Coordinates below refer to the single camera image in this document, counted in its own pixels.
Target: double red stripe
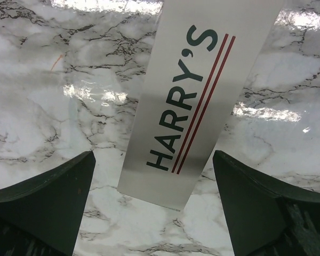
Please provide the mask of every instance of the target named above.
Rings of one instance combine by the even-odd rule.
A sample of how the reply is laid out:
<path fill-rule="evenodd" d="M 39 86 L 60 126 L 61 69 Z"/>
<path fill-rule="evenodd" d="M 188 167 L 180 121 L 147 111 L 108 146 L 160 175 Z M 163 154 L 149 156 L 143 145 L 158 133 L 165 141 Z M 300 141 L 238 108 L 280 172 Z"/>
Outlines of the double red stripe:
<path fill-rule="evenodd" d="M 213 67 L 212 67 L 212 69 L 211 69 L 209 78 L 207 79 L 207 82 L 206 82 L 205 88 L 204 88 L 204 90 L 203 90 L 202 96 L 201 96 L 201 98 L 200 98 L 200 100 L 199 100 L 198 106 L 197 106 L 196 111 L 195 111 L 195 113 L 194 113 L 194 115 L 193 115 L 193 118 L 192 118 L 191 123 L 190 123 L 190 126 L 189 126 L 189 128 L 188 128 L 188 130 L 187 130 L 187 133 L 186 133 L 186 136 L 185 136 L 185 138 L 184 138 L 184 141 L 183 141 L 183 143 L 182 143 L 182 145 L 181 145 L 181 148 L 180 148 L 178 157 L 177 157 L 177 159 L 175 160 L 175 164 L 174 164 L 174 167 L 173 167 L 173 169 L 172 169 L 172 173 L 175 172 L 175 168 L 177 167 L 177 164 L 178 164 L 178 162 L 179 162 L 179 159 L 180 159 L 180 156 L 181 156 L 181 154 L 182 154 L 182 151 L 183 151 L 183 149 L 184 149 L 184 147 L 185 147 L 185 144 L 186 144 L 186 142 L 187 142 L 187 139 L 188 139 L 188 137 L 189 137 L 189 134 L 190 134 L 190 132 L 191 132 L 191 129 L 192 129 L 192 127 L 193 127 L 193 124 L 194 124 L 194 122 L 195 122 L 195 119 L 196 119 L 196 117 L 197 117 L 197 115 L 198 115 L 199 109 L 200 109 L 200 107 L 201 107 L 201 105 L 202 105 L 202 103 L 203 103 L 203 99 L 204 99 L 204 97 L 205 97 L 205 94 L 206 94 L 207 89 L 208 89 L 208 87 L 209 87 L 209 84 L 210 84 L 210 82 L 211 82 L 213 73 L 214 73 L 214 71 L 215 71 L 215 69 L 216 69 L 216 67 L 217 67 L 217 64 L 218 64 L 218 62 L 219 62 L 219 59 L 220 59 L 220 57 L 221 57 L 221 55 L 222 55 L 222 52 L 223 52 L 223 50 L 224 50 L 224 47 L 225 47 L 226 41 L 227 41 L 227 39 L 228 39 L 228 36 L 229 36 L 228 34 L 225 34 L 225 37 L 224 37 L 224 39 L 223 39 L 223 42 L 222 42 L 222 44 L 221 44 L 221 46 L 220 46 L 219 52 L 218 52 L 218 54 L 217 54 L 217 57 L 216 57 L 216 59 L 215 59 L 215 62 L 214 62 L 214 64 L 213 64 Z M 204 105 L 204 107 L 203 107 L 202 113 L 201 113 L 201 115 L 200 115 L 200 117 L 199 117 L 199 119 L 198 119 L 197 125 L 196 125 L 196 127 L 195 127 L 195 129 L 194 129 L 194 131 L 193 131 L 193 134 L 192 134 L 192 137 L 191 137 L 190 142 L 189 142 L 189 144 L 188 144 L 188 147 L 187 147 L 187 149 L 186 149 L 186 152 L 185 152 L 185 154 L 184 154 L 184 156 L 183 156 L 183 158 L 182 158 L 182 160 L 181 160 L 181 163 L 180 163 L 180 166 L 179 166 L 179 168 L 178 168 L 177 174 L 180 173 L 181 168 L 182 168 L 182 166 L 183 166 L 183 164 L 184 164 L 184 162 L 185 162 L 185 159 L 186 159 L 187 154 L 188 154 L 188 152 L 189 152 L 189 150 L 190 150 L 190 147 L 191 147 L 191 145 L 192 145 L 192 142 L 193 142 L 193 140 L 194 140 L 194 137 L 195 137 L 195 135 L 196 135 L 196 133 L 197 133 L 197 131 L 198 131 L 198 128 L 199 128 L 201 122 L 202 122 L 202 119 L 203 119 L 203 116 L 204 116 L 204 114 L 205 114 L 205 111 L 206 111 L 206 109 L 207 109 L 207 107 L 208 107 L 208 105 L 209 105 L 209 103 L 210 103 L 210 100 L 211 100 L 213 91 L 214 91 L 214 89 L 215 89 L 215 87 L 216 87 L 216 85 L 217 85 L 217 82 L 218 82 L 218 80 L 219 80 L 219 77 L 220 77 L 220 75 L 221 75 L 221 73 L 222 73 L 222 71 L 223 71 L 224 65 L 225 65 L 225 63 L 226 63 L 226 61 L 227 61 L 227 59 L 228 59 L 228 57 L 229 57 L 229 53 L 230 53 L 230 51 L 231 51 L 231 48 L 232 48 L 232 46 L 233 46 L 233 44 L 234 44 L 235 39 L 236 39 L 236 37 L 233 36 L 232 39 L 231 39 L 231 42 L 230 42 L 230 44 L 229 44 L 229 46 L 228 46 L 228 48 L 227 48 L 226 54 L 225 54 L 225 56 L 224 56 L 224 58 L 223 58 L 223 61 L 222 61 L 222 63 L 221 63 L 221 66 L 220 66 L 220 68 L 219 68 L 219 70 L 218 70 L 217 76 L 216 76 L 216 78 L 215 78 L 215 80 L 214 80 L 214 82 L 213 82 L 213 85 L 212 85 L 212 88 L 211 88 L 211 90 L 210 90 L 210 93 L 209 93 L 209 95 L 207 96 L 207 100 L 206 100 L 205 105 Z"/>

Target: white marble table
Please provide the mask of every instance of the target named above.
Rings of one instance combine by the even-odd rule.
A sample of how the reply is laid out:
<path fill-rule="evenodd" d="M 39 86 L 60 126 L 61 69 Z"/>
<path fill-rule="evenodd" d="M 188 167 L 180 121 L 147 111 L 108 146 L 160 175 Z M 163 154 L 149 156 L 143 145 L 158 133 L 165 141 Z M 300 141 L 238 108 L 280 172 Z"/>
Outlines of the white marble table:
<path fill-rule="evenodd" d="M 211 161 L 180 214 L 116 191 L 161 6 L 0 0 L 0 188 L 94 150 L 76 256 L 233 255 Z M 320 0 L 286 0 L 216 147 L 320 191 Z"/>

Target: letter s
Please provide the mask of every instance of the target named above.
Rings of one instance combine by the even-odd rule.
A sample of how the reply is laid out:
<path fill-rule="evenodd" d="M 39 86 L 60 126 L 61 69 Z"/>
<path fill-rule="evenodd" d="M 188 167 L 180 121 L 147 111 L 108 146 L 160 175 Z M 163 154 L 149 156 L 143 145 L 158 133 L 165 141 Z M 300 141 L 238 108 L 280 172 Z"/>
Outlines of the letter s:
<path fill-rule="evenodd" d="M 208 50 L 209 52 L 211 52 L 211 51 L 215 48 L 215 46 L 217 45 L 217 42 L 218 42 L 218 35 L 217 35 L 217 33 L 216 33 L 214 30 L 209 29 L 209 30 L 204 31 L 204 32 L 200 35 L 200 37 L 198 37 L 198 39 L 194 40 L 194 39 L 192 39 L 192 34 L 193 34 L 193 32 L 196 31 L 196 30 L 197 30 L 196 26 L 192 25 L 192 27 L 190 27 L 190 29 L 189 29 L 188 32 L 187 32 L 187 37 L 186 37 L 187 43 L 189 43 L 189 44 L 192 45 L 192 46 L 197 46 L 197 45 L 200 45 L 207 37 L 211 36 L 212 42 L 211 42 L 211 44 L 207 47 L 207 50 Z"/>

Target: orange scratch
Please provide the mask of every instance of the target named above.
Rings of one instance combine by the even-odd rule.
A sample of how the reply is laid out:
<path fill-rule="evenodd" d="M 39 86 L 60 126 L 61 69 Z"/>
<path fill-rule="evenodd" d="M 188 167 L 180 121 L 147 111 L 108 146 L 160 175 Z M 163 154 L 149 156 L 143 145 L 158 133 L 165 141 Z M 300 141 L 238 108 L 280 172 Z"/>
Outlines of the orange scratch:
<path fill-rule="evenodd" d="M 53 66 L 52 66 L 52 68 L 51 68 L 51 71 L 53 70 L 54 66 L 57 64 L 57 62 L 58 62 L 61 58 L 63 58 L 63 55 L 62 55 L 62 54 L 59 56 L 59 58 L 58 58 L 58 59 L 55 61 L 55 63 L 53 64 Z"/>

